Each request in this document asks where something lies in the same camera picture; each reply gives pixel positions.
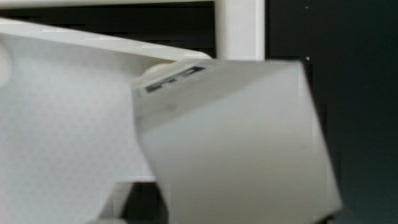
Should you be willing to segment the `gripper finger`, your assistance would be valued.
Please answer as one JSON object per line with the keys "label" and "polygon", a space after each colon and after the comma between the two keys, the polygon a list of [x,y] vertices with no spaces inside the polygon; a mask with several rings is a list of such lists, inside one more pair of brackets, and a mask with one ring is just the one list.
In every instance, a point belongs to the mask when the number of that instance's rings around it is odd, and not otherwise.
{"label": "gripper finger", "polygon": [[99,216],[87,224],[169,224],[169,211],[154,182],[115,184]]}

